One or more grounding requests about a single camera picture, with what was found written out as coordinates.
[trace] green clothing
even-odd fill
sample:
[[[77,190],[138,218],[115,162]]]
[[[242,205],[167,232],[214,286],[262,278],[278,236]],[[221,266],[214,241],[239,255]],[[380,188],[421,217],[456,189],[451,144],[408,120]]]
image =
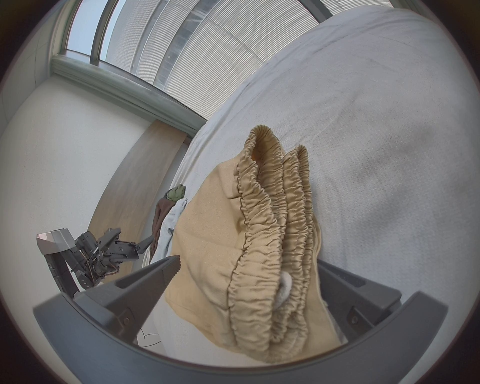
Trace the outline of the green clothing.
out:
[[[170,201],[177,202],[180,199],[183,199],[185,196],[185,186],[180,184],[176,186],[175,188],[172,188],[170,191],[168,191],[165,196],[163,196],[164,199],[169,199]]]

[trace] bed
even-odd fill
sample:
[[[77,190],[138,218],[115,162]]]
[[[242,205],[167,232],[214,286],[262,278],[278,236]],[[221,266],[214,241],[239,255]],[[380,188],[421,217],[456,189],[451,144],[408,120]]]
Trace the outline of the bed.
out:
[[[433,22],[364,6],[305,33],[247,79],[200,129],[172,186],[191,199],[209,172],[268,125],[289,151],[309,151],[319,257],[399,289],[422,290],[448,315],[403,383],[451,343],[480,290],[480,94]],[[256,365],[209,343],[160,300],[167,355]]]

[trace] mattress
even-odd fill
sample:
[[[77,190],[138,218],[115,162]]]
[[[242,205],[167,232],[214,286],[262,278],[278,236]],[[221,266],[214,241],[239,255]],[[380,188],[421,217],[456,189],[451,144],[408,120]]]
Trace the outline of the mattress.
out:
[[[437,337],[403,379],[440,357],[480,290],[480,94],[442,29],[406,10],[342,12],[247,79],[192,140],[172,186],[191,199],[249,131],[269,126],[310,158],[323,260],[447,304]],[[211,365],[258,365],[215,350],[160,300],[167,354]]]

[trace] wooden panel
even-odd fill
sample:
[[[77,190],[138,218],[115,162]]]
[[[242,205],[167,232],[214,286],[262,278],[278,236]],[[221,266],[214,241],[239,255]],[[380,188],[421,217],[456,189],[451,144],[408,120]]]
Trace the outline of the wooden panel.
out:
[[[155,120],[131,148],[105,188],[88,226],[98,239],[108,228],[121,228],[120,239],[139,242],[150,209],[173,158],[187,134]],[[132,262],[105,278],[132,271]]]

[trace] wall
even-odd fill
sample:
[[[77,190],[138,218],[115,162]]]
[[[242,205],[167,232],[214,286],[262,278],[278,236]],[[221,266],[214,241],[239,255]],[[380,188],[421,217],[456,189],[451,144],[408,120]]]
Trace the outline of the wall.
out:
[[[52,76],[12,116],[0,138],[0,291],[37,353],[78,380],[43,336],[32,308],[59,290],[36,234],[84,232],[120,162],[149,122]]]
[[[50,44],[61,11],[57,6],[30,34],[0,90],[0,136],[17,109],[49,75]]]

